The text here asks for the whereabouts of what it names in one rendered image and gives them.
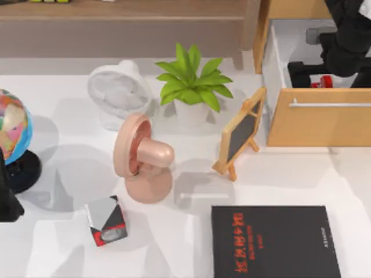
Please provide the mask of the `green plant in white pot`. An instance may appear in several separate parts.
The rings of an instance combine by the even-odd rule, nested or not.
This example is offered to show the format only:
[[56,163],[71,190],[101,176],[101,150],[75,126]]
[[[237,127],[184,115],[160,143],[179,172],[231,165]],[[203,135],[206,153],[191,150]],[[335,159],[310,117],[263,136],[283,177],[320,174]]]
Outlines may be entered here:
[[187,50],[176,43],[176,59],[159,61],[155,65],[164,70],[157,80],[164,83],[160,91],[160,104],[174,104],[179,123],[194,127],[206,122],[210,111],[219,113],[221,105],[217,94],[233,98],[227,87],[232,79],[219,69],[223,59],[211,58],[202,68],[201,52],[193,44]]

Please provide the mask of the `white desk fan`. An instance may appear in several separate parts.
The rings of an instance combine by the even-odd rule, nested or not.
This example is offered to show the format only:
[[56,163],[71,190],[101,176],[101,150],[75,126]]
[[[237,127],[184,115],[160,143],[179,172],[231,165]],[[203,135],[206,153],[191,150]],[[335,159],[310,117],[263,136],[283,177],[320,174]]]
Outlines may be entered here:
[[132,113],[150,114],[153,95],[132,60],[94,69],[87,82],[88,95],[100,110],[101,125],[118,130]]

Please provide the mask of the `pink desk fan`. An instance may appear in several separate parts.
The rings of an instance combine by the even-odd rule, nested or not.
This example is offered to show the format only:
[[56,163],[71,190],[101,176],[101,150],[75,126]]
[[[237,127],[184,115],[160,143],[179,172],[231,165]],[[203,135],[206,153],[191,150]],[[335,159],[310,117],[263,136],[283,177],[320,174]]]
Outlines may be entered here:
[[125,180],[128,195],[144,204],[163,200],[173,184],[169,166],[174,149],[151,135],[148,116],[132,113],[120,127],[113,151],[114,170]]

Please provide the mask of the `pale wooden drawer front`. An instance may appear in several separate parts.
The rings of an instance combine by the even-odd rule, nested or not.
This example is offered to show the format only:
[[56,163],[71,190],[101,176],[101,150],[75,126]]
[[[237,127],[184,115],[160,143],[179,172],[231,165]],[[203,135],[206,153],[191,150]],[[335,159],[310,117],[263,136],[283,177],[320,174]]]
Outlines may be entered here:
[[371,147],[371,108],[289,107],[294,98],[300,103],[371,103],[371,89],[281,89],[269,147]]

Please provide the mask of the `wooden framed small blackboard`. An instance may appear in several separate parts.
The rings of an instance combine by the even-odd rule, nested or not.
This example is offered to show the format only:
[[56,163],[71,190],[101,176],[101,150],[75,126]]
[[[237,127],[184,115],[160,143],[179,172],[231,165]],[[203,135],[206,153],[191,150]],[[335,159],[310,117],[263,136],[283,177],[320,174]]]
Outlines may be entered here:
[[219,157],[213,170],[219,174],[228,174],[231,181],[237,179],[235,160],[247,148],[255,152],[259,146],[254,140],[263,114],[267,89],[260,87],[250,98],[247,98],[238,113],[223,129],[220,141]]

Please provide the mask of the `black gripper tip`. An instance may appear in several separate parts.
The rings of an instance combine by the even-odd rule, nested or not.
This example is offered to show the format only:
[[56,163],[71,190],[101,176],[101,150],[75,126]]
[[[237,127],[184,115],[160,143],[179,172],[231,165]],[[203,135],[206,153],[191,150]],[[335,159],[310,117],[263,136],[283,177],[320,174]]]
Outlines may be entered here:
[[8,182],[5,160],[0,147],[0,223],[15,222],[25,212],[24,207],[8,186]]

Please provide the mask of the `wooden open shelf unit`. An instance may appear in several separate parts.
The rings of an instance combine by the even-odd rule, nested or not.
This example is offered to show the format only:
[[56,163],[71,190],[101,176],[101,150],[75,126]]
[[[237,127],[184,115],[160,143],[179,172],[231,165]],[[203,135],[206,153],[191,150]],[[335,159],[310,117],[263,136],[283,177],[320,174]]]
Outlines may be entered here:
[[242,69],[260,0],[71,0],[0,5],[0,73],[84,74],[131,59],[146,71],[198,46]]

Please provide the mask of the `black red grey box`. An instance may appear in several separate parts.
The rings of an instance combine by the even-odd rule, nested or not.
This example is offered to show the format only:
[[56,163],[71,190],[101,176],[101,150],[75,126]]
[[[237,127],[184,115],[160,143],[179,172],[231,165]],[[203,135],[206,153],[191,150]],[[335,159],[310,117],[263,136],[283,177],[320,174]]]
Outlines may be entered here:
[[128,236],[126,221],[117,195],[85,204],[86,215],[97,247]]

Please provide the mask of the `wooden drawer cabinet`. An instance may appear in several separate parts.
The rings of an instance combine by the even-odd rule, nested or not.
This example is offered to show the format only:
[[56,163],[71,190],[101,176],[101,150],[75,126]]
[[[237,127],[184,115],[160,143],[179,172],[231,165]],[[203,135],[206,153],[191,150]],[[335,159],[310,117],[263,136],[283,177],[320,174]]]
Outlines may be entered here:
[[270,20],[329,18],[331,15],[324,0],[261,0],[252,49],[255,73],[261,74]]

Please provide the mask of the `red can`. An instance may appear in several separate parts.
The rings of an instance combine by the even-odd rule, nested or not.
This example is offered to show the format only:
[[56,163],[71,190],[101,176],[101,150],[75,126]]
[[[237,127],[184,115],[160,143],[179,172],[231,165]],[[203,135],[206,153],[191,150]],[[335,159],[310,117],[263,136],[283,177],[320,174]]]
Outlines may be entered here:
[[319,82],[312,83],[310,88],[330,89],[333,88],[333,79],[330,75],[321,76]]

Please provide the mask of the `colourful globe on black stand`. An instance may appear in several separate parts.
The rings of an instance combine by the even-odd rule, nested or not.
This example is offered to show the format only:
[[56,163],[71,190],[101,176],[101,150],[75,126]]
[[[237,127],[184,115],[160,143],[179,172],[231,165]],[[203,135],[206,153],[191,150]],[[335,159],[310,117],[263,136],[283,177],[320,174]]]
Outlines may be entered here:
[[32,116],[14,94],[0,89],[0,173],[15,194],[30,189],[39,179],[42,163],[30,151]]

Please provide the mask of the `white inside of drawer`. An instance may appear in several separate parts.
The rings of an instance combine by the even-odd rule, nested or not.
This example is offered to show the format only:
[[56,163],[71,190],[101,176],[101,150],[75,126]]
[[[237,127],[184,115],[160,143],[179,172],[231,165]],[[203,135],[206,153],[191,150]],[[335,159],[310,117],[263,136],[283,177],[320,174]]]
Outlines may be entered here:
[[325,31],[335,32],[335,23],[328,19],[271,20],[263,60],[266,83],[275,85],[278,89],[292,89],[288,64],[320,64],[322,48],[313,44],[313,37],[318,32]]

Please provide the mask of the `black book with red lettering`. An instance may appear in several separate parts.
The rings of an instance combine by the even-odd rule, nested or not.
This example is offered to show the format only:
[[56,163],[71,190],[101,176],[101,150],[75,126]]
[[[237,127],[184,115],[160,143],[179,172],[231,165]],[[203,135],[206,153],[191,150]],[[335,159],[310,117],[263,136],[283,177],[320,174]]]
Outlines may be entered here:
[[325,206],[214,206],[214,278],[341,278]]

